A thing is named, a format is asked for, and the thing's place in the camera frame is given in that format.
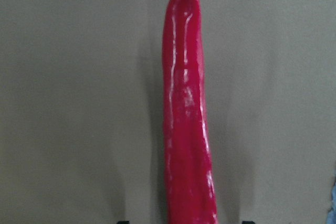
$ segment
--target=red chili pepper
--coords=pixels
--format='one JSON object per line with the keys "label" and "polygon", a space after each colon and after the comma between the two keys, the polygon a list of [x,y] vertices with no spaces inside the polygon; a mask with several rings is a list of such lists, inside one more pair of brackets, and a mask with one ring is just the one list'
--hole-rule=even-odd
{"label": "red chili pepper", "polygon": [[207,139],[200,0],[170,0],[162,54],[169,224],[217,224]]}

